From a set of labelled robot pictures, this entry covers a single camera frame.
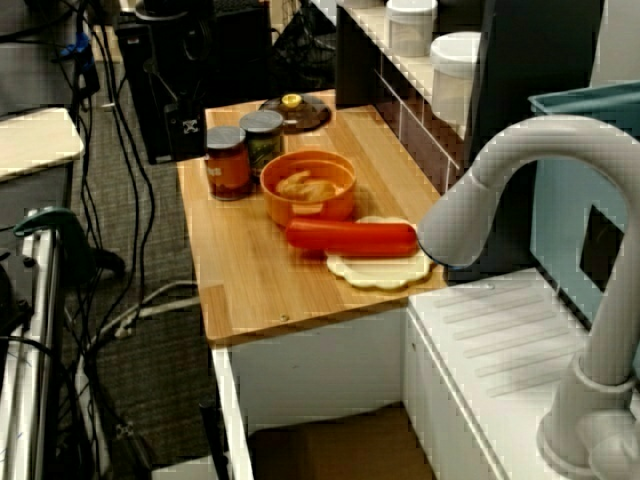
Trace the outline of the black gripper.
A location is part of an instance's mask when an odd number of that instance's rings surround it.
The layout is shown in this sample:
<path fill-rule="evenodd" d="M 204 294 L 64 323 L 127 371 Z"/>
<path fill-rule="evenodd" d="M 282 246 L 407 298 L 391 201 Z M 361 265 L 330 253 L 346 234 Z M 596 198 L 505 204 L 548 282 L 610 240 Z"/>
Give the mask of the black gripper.
<path fill-rule="evenodd" d="M 175 161 L 202 157 L 206 150 L 204 110 L 206 97 L 203 63 L 178 64 L 169 70 L 169 86 L 177 101 L 172 120 L 172 149 Z"/>

